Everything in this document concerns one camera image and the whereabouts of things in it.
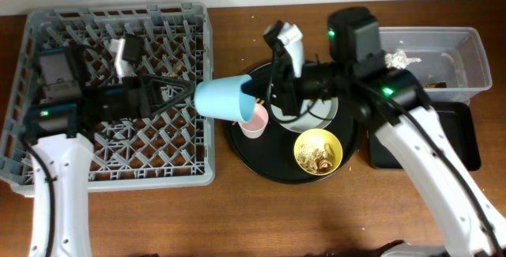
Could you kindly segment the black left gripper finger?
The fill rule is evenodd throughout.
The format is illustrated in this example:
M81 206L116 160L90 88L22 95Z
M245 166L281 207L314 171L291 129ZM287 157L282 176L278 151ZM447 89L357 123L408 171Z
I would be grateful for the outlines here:
M159 115L191 97L194 89L154 89L148 92L149 116Z
M157 76L153 74L141 74L140 81L143 85L149 85L153 89L161 89L163 87L176 87L185 90L194 91L194 85L191 81L175 79L171 77Z

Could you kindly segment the blue plastic cup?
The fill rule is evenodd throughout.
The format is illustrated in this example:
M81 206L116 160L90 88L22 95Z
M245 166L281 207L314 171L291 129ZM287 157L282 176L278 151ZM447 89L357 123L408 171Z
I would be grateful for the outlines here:
M251 80L251 76L245 74L199 83L194 93L197 113L214 119L250 122L256 101L254 96L242 91L242 85Z

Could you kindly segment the pink plastic cup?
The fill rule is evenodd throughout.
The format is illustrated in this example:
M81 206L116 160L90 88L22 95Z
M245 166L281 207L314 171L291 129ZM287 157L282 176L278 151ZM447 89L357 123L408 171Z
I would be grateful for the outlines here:
M261 105L256 104L252 119L247 123L240 122L240 129L247 138L259 138L269 122L268 111Z

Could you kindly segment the white napkin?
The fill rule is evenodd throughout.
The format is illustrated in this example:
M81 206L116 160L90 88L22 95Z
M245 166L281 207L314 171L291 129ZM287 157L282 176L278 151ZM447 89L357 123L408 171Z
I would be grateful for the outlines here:
M404 70L412 63L421 62L420 58L409 58L403 50L397 50L394 53L385 54L385 64L387 68Z

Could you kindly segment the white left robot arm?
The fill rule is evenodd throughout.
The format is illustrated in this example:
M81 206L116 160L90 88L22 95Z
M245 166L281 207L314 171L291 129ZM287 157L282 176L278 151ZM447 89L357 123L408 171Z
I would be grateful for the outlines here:
M34 171L32 256L90 256L88 197L99 123L133 123L167 111L194 92L190 81L152 74L88 86L86 45L43 51L43 103L26 111L22 142Z

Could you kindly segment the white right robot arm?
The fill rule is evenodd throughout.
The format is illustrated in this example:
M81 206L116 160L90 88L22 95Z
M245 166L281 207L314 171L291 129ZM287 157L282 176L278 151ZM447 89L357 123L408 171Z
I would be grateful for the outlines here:
M402 166L444 237L440 246L403 240L375 256L502 256L504 216L485 197L451 147L428 94L408 70L386 64L380 27L365 7L332 13L327 20L331 61L306 62L298 27L279 21L264 40L272 70L244 92L299 119L304 100L338 98Z

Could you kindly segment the grey plastic dishwasher rack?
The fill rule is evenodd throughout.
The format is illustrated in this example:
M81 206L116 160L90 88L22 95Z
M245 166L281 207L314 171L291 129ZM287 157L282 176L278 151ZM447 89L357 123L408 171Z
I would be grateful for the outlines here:
M213 73L212 27L202 3L51 9L31 13L1 136L1 178L31 197L33 170L21 137L21 122L35 101L45 101L39 72L41 52L86 45L88 86L116 85L110 40L127 34L144 40L136 75L191 81ZM193 97L153 118L99 123L89 170L89 190L135 191L205 186L214 178L214 122L199 115Z

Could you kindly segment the clear plastic waste bin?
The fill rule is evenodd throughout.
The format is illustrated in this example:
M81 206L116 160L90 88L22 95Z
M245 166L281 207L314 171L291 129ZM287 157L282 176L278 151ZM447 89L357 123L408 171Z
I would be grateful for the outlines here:
M422 85L446 82L445 89L425 89L433 101L468 103L489 90L492 77L479 33L468 27L383 27L379 30L387 53L403 50L421 62L408 65Z

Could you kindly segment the lower wooden chopstick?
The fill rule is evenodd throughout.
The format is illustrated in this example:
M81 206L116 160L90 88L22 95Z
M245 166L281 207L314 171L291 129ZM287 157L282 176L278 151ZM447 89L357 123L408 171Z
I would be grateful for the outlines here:
M259 98L257 98L257 99L256 99L256 103L257 103L257 104L261 104L261 105L263 105L263 104L264 104L264 102L265 102L264 100L261 100L261 99L259 99Z

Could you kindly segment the grey round plate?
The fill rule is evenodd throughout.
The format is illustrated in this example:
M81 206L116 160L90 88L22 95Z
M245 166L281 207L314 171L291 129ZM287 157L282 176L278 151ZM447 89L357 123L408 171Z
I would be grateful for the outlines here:
M326 97L318 81L316 90L305 93L304 88L303 78L292 71L270 71L265 103L270 121L295 133L327 127L337 115L338 98Z

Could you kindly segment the yellow bowl with food scraps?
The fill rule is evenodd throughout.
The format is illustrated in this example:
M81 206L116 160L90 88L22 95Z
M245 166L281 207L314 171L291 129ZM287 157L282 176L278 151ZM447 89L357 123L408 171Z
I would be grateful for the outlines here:
M337 137L328 130L310 129L300 134L293 147L298 166L313 176L325 176L344 162L344 150Z

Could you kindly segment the round black tray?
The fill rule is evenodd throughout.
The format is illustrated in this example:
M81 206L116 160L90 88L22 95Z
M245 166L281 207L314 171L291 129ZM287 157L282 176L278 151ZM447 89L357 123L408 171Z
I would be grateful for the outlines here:
M293 147L299 137L279 123L268 123L259 138L247 138L240 126L224 123L224 134L230 149L253 172L277 183L304 184L326 179L304 171L296 162ZM338 166L344 168L358 150L363 127L346 108L337 108L334 118L323 122L322 128L331 132L340 142L343 158Z

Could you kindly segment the food scraps in clear bin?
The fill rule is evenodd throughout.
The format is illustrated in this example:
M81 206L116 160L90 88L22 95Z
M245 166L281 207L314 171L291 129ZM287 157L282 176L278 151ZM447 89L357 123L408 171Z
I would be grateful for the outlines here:
M447 83L442 81L442 82L436 82L436 83L430 83L430 84L427 84L427 85L424 85L423 88L424 89L445 89L447 87Z

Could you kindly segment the black rectangular bin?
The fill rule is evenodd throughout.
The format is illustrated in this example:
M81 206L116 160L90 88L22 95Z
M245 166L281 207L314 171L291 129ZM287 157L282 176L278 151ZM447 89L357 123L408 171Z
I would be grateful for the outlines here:
M433 102L441 126L459 159L470 172L481 168L481 157L470 108L462 102ZM369 162L373 168L402 169L394 156L368 134Z

